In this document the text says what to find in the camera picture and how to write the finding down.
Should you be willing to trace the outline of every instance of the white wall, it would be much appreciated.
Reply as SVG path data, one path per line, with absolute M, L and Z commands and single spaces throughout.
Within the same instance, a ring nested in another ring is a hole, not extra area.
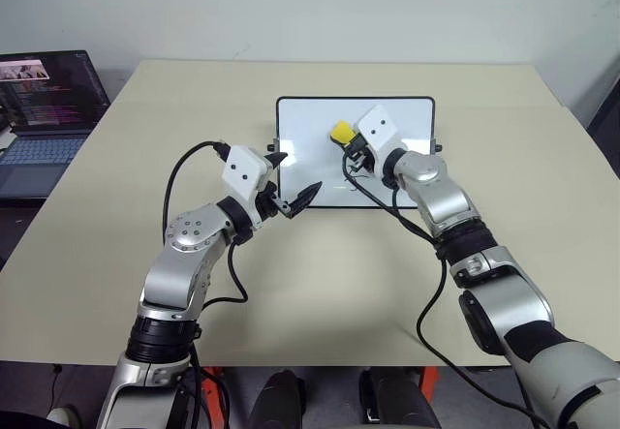
M 531 63 L 587 123 L 620 0 L 0 0 L 0 52 L 85 48 L 113 97 L 141 58 Z

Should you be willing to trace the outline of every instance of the black cable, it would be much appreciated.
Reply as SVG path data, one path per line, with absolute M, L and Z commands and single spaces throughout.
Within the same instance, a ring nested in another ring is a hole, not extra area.
M 187 150 L 183 156 L 176 162 L 174 168 L 172 168 L 172 172 L 170 173 L 170 177 L 168 178 L 168 185 L 166 186 L 166 193 L 164 194 L 164 210 L 162 211 L 162 240 L 166 243 L 166 226 L 168 225 L 168 209 L 171 201 L 171 193 L 172 193 L 172 184 L 174 183 L 174 178 L 178 174 L 178 171 L 183 166 L 183 163 L 187 161 L 187 159 L 196 153 L 198 150 L 205 148 L 207 146 L 214 146 L 218 144 L 217 141 L 203 141 L 197 145 L 194 145 L 192 148 Z
M 378 199 L 377 197 L 375 197 L 373 194 L 371 194 L 368 190 L 366 190 L 364 187 L 361 186 L 361 184 L 359 184 L 356 181 L 356 178 L 351 175 L 348 171 L 347 171 L 347 155 L 343 155 L 342 156 L 342 173 L 345 175 L 345 178 L 351 182 L 351 184 L 358 189 L 361 193 L 363 193 L 365 196 L 367 196 L 369 199 L 371 199 L 372 201 L 374 201 L 380 208 L 384 209 L 385 211 L 387 211 L 391 216 L 393 216 L 394 218 L 396 218 L 398 221 L 400 221 L 400 224 L 403 225 L 403 227 L 410 231 L 411 233 L 417 235 L 420 238 L 423 238 L 424 240 L 426 240 L 429 243 L 433 243 L 434 239 L 433 237 L 431 237 L 428 233 L 426 233 L 426 231 L 421 228 L 420 226 L 418 226 L 417 224 L 413 223 L 412 221 L 408 220 L 407 218 L 405 218 L 404 216 L 402 216 L 398 210 L 394 210 L 393 208 L 390 208 L 389 206 L 387 206 L 386 204 L 384 204 L 380 199 Z
M 437 356 L 439 359 L 444 361 L 450 367 L 452 371 L 454 371 L 456 374 L 458 374 L 461 377 L 461 379 L 463 379 L 466 383 L 468 383 L 471 387 L 473 387 L 479 393 L 484 395 L 486 398 L 495 402 L 498 405 L 501 405 L 502 407 L 510 408 L 512 410 L 516 410 L 522 414 L 525 414 L 526 416 L 529 416 L 530 419 L 536 420 L 542 427 L 548 428 L 549 426 L 546 423 L 546 421 L 542 419 L 540 416 L 538 416 L 537 414 L 535 414 L 534 412 L 531 412 L 513 402 L 502 400 L 501 398 L 496 397 L 492 393 L 482 388 L 475 381 L 473 381 L 469 376 L 467 376 L 461 369 L 459 369 L 458 366 L 456 366 L 449 359 L 443 356 L 437 349 L 435 349 L 432 345 L 430 345 L 428 341 L 424 338 L 424 335 L 422 334 L 422 329 L 421 329 L 422 322 L 424 321 L 424 318 L 426 317 L 428 312 L 431 310 L 433 305 L 437 302 L 437 299 L 442 294 L 442 291 L 444 290 L 444 286 L 446 285 L 446 278 L 448 277 L 448 266 L 446 264 L 446 260 L 441 259 L 440 262 L 442 264 L 442 277 L 441 277 L 441 280 L 439 281 L 439 286 L 435 290 L 435 293 L 433 294 L 431 299 L 428 301 L 428 303 L 426 303 L 426 306 L 424 306 L 424 309 L 419 314 L 418 321 L 416 322 L 416 332 L 418 334 L 419 340 L 424 344 L 424 346 L 430 352 L 432 352 L 435 356 Z
M 516 377 L 516 382 L 519 384 L 519 389 L 521 390 L 521 395 L 523 396 L 523 402 L 525 403 L 525 408 L 527 408 L 530 412 L 533 412 L 534 407 L 532 406 L 532 401 L 530 400 L 530 396 L 527 394 L 527 391 L 525 390 L 525 387 L 523 386 L 523 383 L 521 382 L 521 379 L 518 377 L 518 375 L 514 373 L 514 376 Z M 534 429 L 541 429 L 541 426 L 534 418 L 530 418 L 530 420 L 532 421 L 532 427 Z
M 238 288 L 239 292 L 241 293 L 241 298 L 234 298 L 234 297 L 230 297 L 230 296 L 220 296 L 218 298 L 212 298 L 212 299 L 208 300 L 206 303 L 204 303 L 202 305 L 202 310 L 203 311 L 208 306 L 210 306 L 210 305 L 212 305 L 214 303 L 220 303 L 220 302 L 245 303 L 246 301 L 248 301 L 248 292 L 245 291 L 245 289 L 243 288 L 243 284 L 241 284 L 241 281 L 239 281 L 239 278 L 237 277 L 236 272 L 234 270 L 233 254 L 234 254 L 234 248 L 237 247 L 237 246 L 238 246 L 238 244 L 233 240 L 231 242 L 231 246 L 229 247 L 228 264 L 229 264 L 229 271 L 231 273 L 232 281 L 234 282 L 234 284 Z
M 198 360 L 198 354 L 196 353 L 196 347 L 194 344 L 190 346 L 190 364 L 194 370 L 194 408 L 192 409 L 192 424 L 190 429 L 198 428 L 198 421 L 201 417 L 201 405 L 202 405 L 202 390 L 201 390 L 201 364 Z
M 51 381 L 51 396 L 49 398 L 49 409 L 47 410 L 48 414 L 54 408 L 54 401 L 56 400 L 56 381 L 58 381 L 58 376 L 60 376 L 60 373 L 62 372 L 61 365 L 54 364 L 53 367 L 54 379 Z
M 166 186 L 166 192 L 164 194 L 164 208 L 162 211 L 162 241 L 163 243 L 166 243 L 166 227 L 168 226 L 168 213 L 169 213 L 169 207 L 170 207 L 170 199 L 171 199 L 171 193 L 172 193 L 172 186 L 174 184 L 174 179 L 176 177 L 176 175 L 178 174 L 181 166 L 183 165 L 183 163 L 185 163 L 185 161 L 187 161 L 187 159 L 192 156 L 194 153 L 196 153 L 197 151 L 199 151 L 202 148 L 205 148 L 207 146 L 213 146 L 213 148 L 215 148 L 215 151 L 217 151 L 217 153 L 220 155 L 220 158 L 222 158 L 223 160 L 226 161 L 227 157 L 228 157 L 228 153 L 230 150 L 230 147 L 223 143 L 223 142 L 216 142 L 216 141 L 203 141 L 195 146 L 193 146 L 192 148 L 190 148 L 187 152 L 185 152 L 185 154 L 176 162 L 176 164 L 174 165 L 174 168 L 172 169 L 172 172 L 170 173 L 170 177 L 168 179 L 168 184 Z M 212 300 L 207 301 L 206 303 L 204 303 L 202 305 L 202 309 L 204 310 L 207 306 L 212 305 L 213 303 L 217 303 L 217 302 L 221 302 L 221 301 L 227 301 L 227 302 L 231 302 L 231 303 L 245 303 L 246 301 L 248 301 L 248 294 L 245 291 L 245 289 L 243 288 L 243 285 L 241 284 L 241 282 L 239 281 L 236 272 L 234 270 L 234 266 L 233 266 L 233 253 L 234 253 L 234 248 L 237 246 L 238 244 L 236 242 L 232 242 L 230 247 L 229 247 L 229 252 L 228 252 L 228 266 L 229 266 L 229 271 L 231 273 L 231 277 L 232 280 L 234 281 L 235 285 L 237 286 L 237 288 L 239 289 L 239 291 L 241 292 L 242 298 L 229 298 L 229 297 L 219 297 L 219 298 L 214 298 Z M 218 385 L 219 387 L 219 391 L 222 393 L 223 397 L 224 397 L 224 404 L 223 404 L 223 409 L 222 409 L 222 413 L 225 415 L 225 429 L 229 429 L 230 427 L 230 418 L 231 418 L 231 398 L 230 395 L 228 393 L 228 390 L 226 389 L 225 384 L 218 379 L 217 377 L 213 376 L 212 374 L 208 373 L 207 371 L 204 371 L 201 366 L 200 366 L 200 362 L 199 362 L 199 358 L 198 358 L 198 354 L 196 352 L 196 347 L 194 346 L 194 344 L 192 344 L 191 348 L 190 348 L 190 363 L 192 364 L 192 368 L 194 370 L 194 379 L 196 381 L 196 391 L 192 394 L 192 392 L 189 392 L 190 395 L 194 396 L 194 410 L 192 412 L 192 421 L 191 421 L 191 428 L 192 429 L 196 429 L 196 427 L 198 426 L 198 422 L 199 422 L 199 418 L 200 418 L 200 407 L 202 407 L 202 409 L 204 410 L 204 413 L 206 415 L 206 418 L 208 420 L 209 423 L 209 427 L 211 427 L 211 415 L 209 413 L 208 410 L 208 406 L 206 405 L 206 403 L 204 402 L 204 398 L 202 395 L 202 391 L 201 391 L 201 382 L 202 382 L 202 377 L 201 377 L 201 373 L 204 373 L 206 375 L 206 377 L 212 381 L 214 381 L 216 383 L 216 385 Z
M 184 391 L 187 392 L 187 394 L 192 397 L 194 399 L 194 402 L 196 403 L 197 399 L 196 399 L 196 393 L 194 393 L 193 390 L 191 390 L 187 385 L 185 385 L 183 382 L 179 382 L 178 386 L 181 387 Z M 204 413 L 204 416 L 206 417 L 206 421 L 208 423 L 209 429 L 211 429 L 213 427 L 213 423 L 211 422 L 211 414 L 209 414 L 209 407 L 206 405 L 206 402 L 204 401 L 203 398 L 199 398 L 198 401 L 201 402 L 201 408 L 202 408 L 202 412 Z
M 210 381 L 215 382 L 224 397 L 224 403 L 222 404 L 221 411 L 224 415 L 224 429 L 229 429 L 231 427 L 231 395 L 229 394 L 229 390 L 226 388 L 224 381 L 217 376 L 209 373 L 205 369 L 202 369 L 202 374 Z

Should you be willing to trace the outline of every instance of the yellow object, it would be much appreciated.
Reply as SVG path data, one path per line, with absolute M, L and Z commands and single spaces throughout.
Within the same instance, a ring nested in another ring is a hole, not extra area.
M 349 123 L 345 121 L 338 121 L 329 134 L 331 139 L 336 143 L 346 146 L 356 136 L 355 131 L 351 128 Z

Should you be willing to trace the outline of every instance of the laptop screen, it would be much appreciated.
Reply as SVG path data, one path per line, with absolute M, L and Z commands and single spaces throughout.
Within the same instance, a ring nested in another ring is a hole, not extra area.
M 108 106 L 86 51 L 0 54 L 0 115 L 15 132 L 90 130 Z

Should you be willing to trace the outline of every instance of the table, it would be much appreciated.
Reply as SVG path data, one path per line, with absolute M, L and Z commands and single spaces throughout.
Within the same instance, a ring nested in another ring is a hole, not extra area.
M 264 149 L 283 95 L 434 97 L 450 174 L 558 328 L 620 359 L 620 186 L 533 68 L 157 60 L 139 65 L 0 274 L 0 359 L 113 364 L 161 248 L 173 164 L 204 139 Z M 170 214 L 219 200 L 221 170 L 212 151 L 197 154 Z M 204 365 L 439 364 L 413 333 L 439 264 L 383 212 L 273 219 L 235 255 L 250 301 L 203 315 Z M 209 291 L 222 294 L 236 294 L 224 260 Z M 428 340 L 458 364 L 504 364 L 476 347 L 458 295 L 449 281 Z

